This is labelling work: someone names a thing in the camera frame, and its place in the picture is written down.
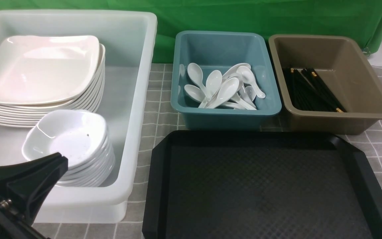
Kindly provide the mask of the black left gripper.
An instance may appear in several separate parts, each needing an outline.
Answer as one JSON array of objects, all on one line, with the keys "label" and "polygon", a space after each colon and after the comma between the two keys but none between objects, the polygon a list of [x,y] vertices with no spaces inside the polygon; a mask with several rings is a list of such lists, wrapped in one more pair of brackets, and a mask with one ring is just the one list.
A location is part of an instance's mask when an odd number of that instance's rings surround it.
[{"label": "black left gripper", "polygon": [[32,224],[67,171],[68,159],[61,153],[0,166],[0,239],[44,239]]}]

